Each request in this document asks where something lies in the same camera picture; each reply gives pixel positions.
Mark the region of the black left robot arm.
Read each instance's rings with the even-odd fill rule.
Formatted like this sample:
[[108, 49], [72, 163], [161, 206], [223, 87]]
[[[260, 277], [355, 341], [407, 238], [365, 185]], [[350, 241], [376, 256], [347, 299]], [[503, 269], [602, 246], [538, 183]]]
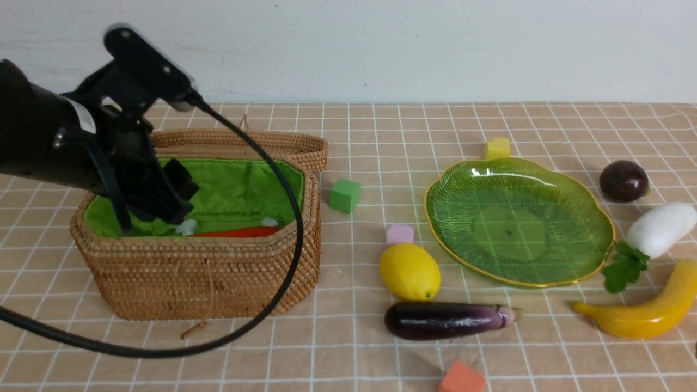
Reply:
[[179, 225], [199, 187], [172, 158], [161, 164], [144, 118], [155, 96], [109, 62], [75, 91], [56, 94], [2, 60], [2, 174], [85, 189], [107, 198], [118, 234], [132, 217]]

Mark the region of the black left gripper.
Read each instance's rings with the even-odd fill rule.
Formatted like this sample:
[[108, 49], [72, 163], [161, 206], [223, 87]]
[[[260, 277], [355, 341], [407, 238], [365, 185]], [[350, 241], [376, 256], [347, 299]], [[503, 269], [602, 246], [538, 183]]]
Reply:
[[178, 159], [160, 163], [150, 139], [152, 124], [143, 115], [128, 115], [103, 101], [90, 113], [94, 132], [85, 132], [82, 146], [100, 182], [90, 191], [109, 199], [119, 236], [133, 234], [132, 218], [167, 225], [184, 222], [200, 187]]

